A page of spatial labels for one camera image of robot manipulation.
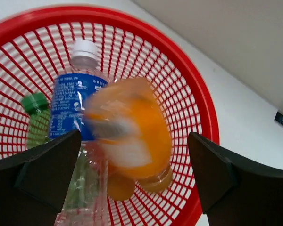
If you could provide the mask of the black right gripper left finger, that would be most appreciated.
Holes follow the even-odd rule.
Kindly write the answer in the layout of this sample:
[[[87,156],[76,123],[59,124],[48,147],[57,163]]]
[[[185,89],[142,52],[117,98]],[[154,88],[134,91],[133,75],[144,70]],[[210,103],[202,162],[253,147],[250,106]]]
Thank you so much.
[[[72,130],[0,160],[0,226],[52,226],[63,208],[81,146]]]

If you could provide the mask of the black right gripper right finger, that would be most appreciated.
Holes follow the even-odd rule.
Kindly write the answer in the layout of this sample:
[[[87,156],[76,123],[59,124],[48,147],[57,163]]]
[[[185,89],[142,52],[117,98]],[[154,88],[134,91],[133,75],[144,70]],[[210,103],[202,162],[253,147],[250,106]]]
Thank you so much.
[[[283,170],[191,132],[188,148],[202,212],[211,226],[283,226]]]

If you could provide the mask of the green plastic soda bottle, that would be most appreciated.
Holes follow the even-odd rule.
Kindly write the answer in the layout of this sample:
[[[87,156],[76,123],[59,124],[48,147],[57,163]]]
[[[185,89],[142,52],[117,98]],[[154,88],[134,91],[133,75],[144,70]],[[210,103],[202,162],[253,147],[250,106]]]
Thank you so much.
[[[21,106],[29,115],[26,148],[47,143],[51,112],[46,96],[41,92],[27,95],[22,98]]]

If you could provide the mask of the orange juice bottle barcode label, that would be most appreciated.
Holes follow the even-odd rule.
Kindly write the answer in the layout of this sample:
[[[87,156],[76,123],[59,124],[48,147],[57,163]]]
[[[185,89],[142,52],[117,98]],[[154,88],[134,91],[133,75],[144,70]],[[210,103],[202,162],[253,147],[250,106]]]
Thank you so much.
[[[173,180],[172,140],[146,78],[110,83],[85,101],[84,117],[108,159],[108,196],[132,197],[136,183],[150,193]]]

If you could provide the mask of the clear bottle blue label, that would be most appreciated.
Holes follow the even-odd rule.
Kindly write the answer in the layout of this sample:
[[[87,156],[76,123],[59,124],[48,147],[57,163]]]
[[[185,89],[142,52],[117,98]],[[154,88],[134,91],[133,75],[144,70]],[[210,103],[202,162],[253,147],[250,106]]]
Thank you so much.
[[[98,48],[90,40],[77,38],[70,54],[70,70],[55,81],[51,99],[50,139],[73,129],[80,131],[82,142],[96,141],[84,117],[85,101],[107,85],[108,79],[97,69]]]

